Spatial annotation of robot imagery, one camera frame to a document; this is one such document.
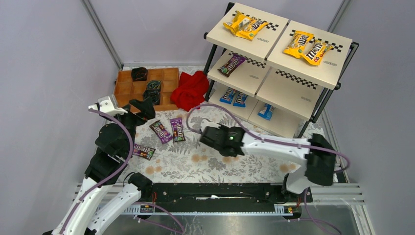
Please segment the blue M&M bag moved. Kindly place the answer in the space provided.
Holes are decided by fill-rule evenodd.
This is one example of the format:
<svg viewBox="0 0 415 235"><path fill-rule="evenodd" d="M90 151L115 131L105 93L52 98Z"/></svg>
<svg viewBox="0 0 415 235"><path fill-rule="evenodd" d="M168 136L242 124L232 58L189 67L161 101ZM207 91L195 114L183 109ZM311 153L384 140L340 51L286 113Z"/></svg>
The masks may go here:
<svg viewBox="0 0 415 235"><path fill-rule="evenodd" d="M246 107L246 99L247 99L248 95L243 93L243 92L239 92L236 96L235 101L233 102L233 106L235 107Z"/></svg>

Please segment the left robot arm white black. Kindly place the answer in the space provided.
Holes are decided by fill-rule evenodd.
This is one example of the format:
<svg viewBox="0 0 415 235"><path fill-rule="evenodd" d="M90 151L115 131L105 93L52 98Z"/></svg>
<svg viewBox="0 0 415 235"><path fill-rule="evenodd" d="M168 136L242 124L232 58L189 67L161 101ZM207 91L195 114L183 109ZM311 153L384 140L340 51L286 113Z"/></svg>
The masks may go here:
<svg viewBox="0 0 415 235"><path fill-rule="evenodd" d="M120 107L114 95L100 98L88 107L109 121L95 140L97 147L85 171L76 198L59 225L48 235L101 235L151 185L140 173L133 175L121 192L104 207L99 204L112 189L133 155L136 128L155 118L152 99L131 99Z"/></svg>

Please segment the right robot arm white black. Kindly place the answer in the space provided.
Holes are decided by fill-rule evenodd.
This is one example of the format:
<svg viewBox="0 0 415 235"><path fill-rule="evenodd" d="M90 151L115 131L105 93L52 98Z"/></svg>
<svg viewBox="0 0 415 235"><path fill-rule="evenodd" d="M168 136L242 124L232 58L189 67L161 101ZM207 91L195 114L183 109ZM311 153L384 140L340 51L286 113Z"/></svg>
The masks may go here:
<svg viewBox="0 0 415 235"><path fill-rule="evenodd" d="M301 194L313 185L333 184L336 154L320 134L314 134L310 139L290 139L203 121L200 142L225 157L261 155L299 165L297 170L284 177L283 190L290 193Z"/></svg>

